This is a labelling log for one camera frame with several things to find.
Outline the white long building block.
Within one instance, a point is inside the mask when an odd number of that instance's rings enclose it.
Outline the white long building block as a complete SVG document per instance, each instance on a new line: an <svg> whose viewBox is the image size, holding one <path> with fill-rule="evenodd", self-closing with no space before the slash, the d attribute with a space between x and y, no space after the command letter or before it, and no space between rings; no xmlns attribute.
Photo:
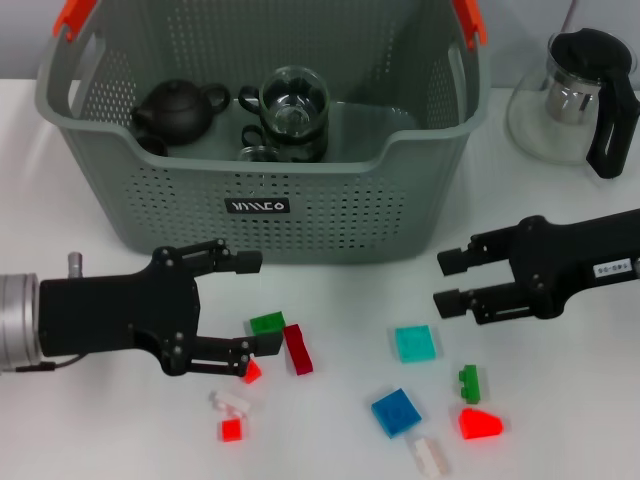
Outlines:
<svg viewBox="0 0 640 480"><path fill-rule="evenodd" d="M210 400L216 409L236 417L246 417L251 410L247 400L226 391L212 392Z"/></svg>

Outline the grey perforated storage bin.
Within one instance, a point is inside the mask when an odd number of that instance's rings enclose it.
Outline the grey perforated storage bin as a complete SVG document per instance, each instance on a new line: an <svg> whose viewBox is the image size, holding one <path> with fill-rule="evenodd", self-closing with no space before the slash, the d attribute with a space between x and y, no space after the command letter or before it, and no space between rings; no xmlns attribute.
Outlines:
<svg viewBox="0 0 640 480"><path fill-rule="evenodd" d="M35 101L136 251L223 238L270 263L394 261L427 247L485 117L487 43L478 0L66 0ZM323 160L239 162L259 123L240 88L288 65L328 87ZM231 101L160 157L131 111L174 79Z"/></svg>

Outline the dark red long block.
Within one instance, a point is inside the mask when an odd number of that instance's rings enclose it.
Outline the dark red long block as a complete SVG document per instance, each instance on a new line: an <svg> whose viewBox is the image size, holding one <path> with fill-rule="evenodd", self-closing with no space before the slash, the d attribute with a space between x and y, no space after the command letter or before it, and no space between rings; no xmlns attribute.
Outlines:
<svg viewBox="0 0 640 480"><path fill-rule="evenodd" d="M306 348L302 331L298 324L285 326L284 339L289 350L294 369L298 376L314 371L313 363Z"/></svg>

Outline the green stepped building block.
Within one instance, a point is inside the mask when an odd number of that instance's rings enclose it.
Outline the green stepped building block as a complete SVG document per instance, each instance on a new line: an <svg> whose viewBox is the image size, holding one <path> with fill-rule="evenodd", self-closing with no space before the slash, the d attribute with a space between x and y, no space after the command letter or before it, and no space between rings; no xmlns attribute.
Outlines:
<svg viewBox="0 0 640 480"><path fill-rule="evenodd" d="M474 364L465 365L458 372L458 380L461 384L461 398L471 405L477 405L481 401L481 389L477 366Z"/></svg>

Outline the clear pinkish long block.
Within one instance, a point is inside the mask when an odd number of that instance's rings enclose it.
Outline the clear pinkish long block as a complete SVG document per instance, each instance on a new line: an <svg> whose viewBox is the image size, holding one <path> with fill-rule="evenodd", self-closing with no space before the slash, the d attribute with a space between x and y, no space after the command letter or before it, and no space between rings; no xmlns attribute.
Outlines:
<svg viewBox="0 0 640 480"><path fill-rule="evenodd" d="M434 441L421 437L411 446L417 467L427 480L438 480L447 474L447 461Z"/></svg>

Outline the teal square block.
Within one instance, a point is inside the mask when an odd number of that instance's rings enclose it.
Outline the teal square block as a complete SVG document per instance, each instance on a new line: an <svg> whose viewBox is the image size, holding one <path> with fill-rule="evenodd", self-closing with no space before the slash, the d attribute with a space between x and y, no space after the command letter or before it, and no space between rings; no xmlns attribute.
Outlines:
<svg viewBox="0 0 640 480"><path fill-rule="evenodd" d="M395 341L402 363L431 361L437 358L436 345L427 325L396 328Z"/></svg>

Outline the steel infuser insert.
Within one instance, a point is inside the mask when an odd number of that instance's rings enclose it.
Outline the steel infuser insert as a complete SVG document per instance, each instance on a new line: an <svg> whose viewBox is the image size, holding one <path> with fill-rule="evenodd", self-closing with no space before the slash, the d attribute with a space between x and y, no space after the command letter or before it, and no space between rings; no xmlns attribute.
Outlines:
<svg viewBox="0 0 640 480"><path fill-rule="evenodd" d="M572 77L555 77L545 107L556 121L567 125L586 125L597 117L600 86Z"/></svg>

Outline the green rectangular building block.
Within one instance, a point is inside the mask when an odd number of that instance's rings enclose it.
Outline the green rectangular building block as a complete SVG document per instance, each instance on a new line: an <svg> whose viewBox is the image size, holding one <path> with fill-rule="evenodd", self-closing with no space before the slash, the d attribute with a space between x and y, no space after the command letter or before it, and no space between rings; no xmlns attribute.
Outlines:
<svg viewBox="0 0 640 480"><path fill-rule="evenodd" d="M249 323L254 335L281 332L286 327L281 311L252 318Z"/></svg>

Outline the small black clay cup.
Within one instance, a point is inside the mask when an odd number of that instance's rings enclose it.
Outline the small black clay cup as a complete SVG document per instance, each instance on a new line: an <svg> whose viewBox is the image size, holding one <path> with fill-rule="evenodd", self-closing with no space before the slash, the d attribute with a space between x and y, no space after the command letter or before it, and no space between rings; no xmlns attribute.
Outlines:
<svg viewBox="0 0 640 480"><path fill-rule="evenodd" d="M137 136L136 141L141 148L153 155L167 157L169 154L166 142L157 136L144 134Z"/></svg>

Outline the blue square block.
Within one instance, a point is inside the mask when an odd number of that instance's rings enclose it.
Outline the blue square block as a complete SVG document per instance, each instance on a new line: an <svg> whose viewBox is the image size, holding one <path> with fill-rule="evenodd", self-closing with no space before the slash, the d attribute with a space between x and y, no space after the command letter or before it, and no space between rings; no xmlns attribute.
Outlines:
<svg viewBox="0 0 640 480"><path fill-rule="evenodd" d="M403 389L397 389L371 405L371 411L384 433L391 439L406 433L422 421Z"/></svg>

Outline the red rounded building block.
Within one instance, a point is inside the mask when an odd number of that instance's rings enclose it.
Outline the red rounded building block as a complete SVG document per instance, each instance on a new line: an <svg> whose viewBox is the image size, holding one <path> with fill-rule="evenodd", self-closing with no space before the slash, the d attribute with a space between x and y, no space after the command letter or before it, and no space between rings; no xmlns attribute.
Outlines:
<svg viewBox="0 0 640 480"><path fill-rule="evenodd" d="M473 408L462 409L458 423L465 440L499 436L504 431L500 417Z"/></svg>

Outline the black clay teapot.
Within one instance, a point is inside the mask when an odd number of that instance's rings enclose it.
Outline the black clay teapot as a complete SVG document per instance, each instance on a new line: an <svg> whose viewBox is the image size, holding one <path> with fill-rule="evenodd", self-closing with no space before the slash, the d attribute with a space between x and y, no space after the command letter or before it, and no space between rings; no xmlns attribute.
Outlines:
<svg viewBox="0 0 640 480"><path fill-rule="evenodd" d="M209 130L214 117L223 113L230 101L229 89L223 84L198 86L189 80L168 80L132 109L131 118L167 145L187 145Z"/></svg>

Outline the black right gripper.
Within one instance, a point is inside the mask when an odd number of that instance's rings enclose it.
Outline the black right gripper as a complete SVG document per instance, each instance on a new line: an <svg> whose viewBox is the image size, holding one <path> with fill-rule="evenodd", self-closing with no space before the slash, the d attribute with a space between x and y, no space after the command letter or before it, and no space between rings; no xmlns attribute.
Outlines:
<svg viewBox="0 0 640 480"><path fill-rule="evenodd" d="M640 209L573 224L542 216L473 235L465 250L439 252L445 276L508 260L516 283L435 293L442 319L470 312L478 325L556 318L584 290L640 280Z"/></svg>

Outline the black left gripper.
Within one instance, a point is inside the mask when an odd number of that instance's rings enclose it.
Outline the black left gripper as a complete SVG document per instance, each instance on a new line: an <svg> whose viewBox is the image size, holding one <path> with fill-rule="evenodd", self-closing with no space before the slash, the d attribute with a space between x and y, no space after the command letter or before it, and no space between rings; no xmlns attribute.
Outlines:
<svg viewBox="0 0 640 480"><path fill-rule="evenodd" d="M128 275L45 280L39 287L39 340L46 357L139 349L169 376L186 372L245 377L253 357L275 356L282 332L233 339L197 337L194 277L257 274L260 251L233 253L218 238L160 247Z"/></svg>

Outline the small red square block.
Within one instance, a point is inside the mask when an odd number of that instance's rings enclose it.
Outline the small red square block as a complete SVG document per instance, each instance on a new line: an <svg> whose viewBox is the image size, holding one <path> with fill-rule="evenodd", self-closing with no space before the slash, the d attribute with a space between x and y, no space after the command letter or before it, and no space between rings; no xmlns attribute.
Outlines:
<svg viewBox="0 0 640 480"><path fill-rule="evenodd" d="M240 441L244 438L243 420L239 417L225 419L220 423L219 431L224 443Z"/></svg>

